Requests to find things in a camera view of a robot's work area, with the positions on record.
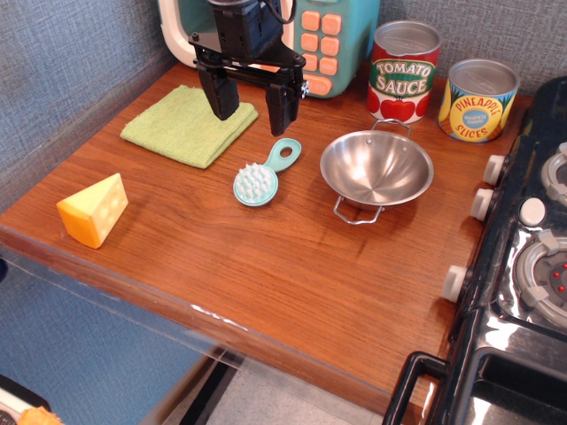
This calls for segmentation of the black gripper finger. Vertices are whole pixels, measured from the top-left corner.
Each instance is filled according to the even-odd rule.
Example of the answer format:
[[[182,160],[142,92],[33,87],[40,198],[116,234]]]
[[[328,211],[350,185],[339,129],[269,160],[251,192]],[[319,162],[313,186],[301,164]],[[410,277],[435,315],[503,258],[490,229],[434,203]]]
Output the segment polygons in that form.
[[[198,76],[214,115],[227,120],[240,105],[236,83],[224,73],[199,70]]]
[[[300,96],[288,86],[270,84],[266,89],[266,101],[271,134],[280,136],[298,118]]]

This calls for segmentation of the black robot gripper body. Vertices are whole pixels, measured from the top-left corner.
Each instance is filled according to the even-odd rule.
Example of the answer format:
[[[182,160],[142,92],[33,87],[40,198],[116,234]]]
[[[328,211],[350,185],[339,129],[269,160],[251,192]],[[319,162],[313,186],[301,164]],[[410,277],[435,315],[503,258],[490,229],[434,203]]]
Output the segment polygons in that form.
[[[193,32],[189,44],[198,71],[224,73],[239,81],[268,87],[279,84],[306,96],[306,60],[283,41],[284,27],[295,20],[297,3],[287,16],[280,1],[211,1],[215,30]]]

